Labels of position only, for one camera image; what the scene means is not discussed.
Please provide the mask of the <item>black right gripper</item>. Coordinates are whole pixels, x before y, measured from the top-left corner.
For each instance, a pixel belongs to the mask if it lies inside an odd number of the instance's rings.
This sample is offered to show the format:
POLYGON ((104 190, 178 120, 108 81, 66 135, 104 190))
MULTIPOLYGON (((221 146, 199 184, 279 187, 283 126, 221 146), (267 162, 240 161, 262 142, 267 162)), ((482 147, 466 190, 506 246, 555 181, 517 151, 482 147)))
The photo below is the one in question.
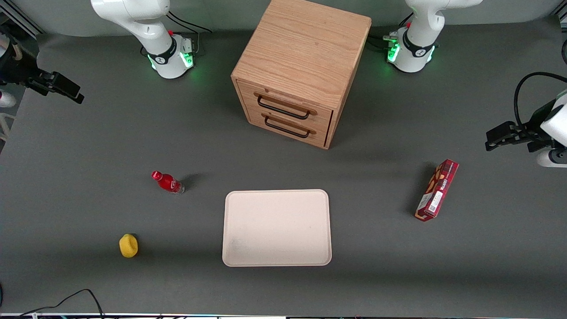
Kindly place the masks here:
POLYGON ((0 83, 2 86, 16 84, 33 89, 41 95, 58 93, 75 103, 81 104, 84 95, 81 87, 62 75, 53 71, 49 73, 37 66, 37 61, 30 53, 16 45, 8 45, 0 59, 0 83))

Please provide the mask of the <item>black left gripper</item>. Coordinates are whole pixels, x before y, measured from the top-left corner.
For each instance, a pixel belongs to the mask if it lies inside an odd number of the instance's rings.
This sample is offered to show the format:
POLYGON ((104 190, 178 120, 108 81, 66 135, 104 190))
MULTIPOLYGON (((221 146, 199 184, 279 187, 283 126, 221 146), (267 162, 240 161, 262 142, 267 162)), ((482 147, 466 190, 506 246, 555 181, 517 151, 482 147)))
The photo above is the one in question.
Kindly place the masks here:
POLYGON ((490 152, 505 145, 527 143, 530 153, 544 148, 554 148, 554 139, 540 128, 539 122, 516 124, 513 121, 504 123, 486 132, 485 149, 490 152))

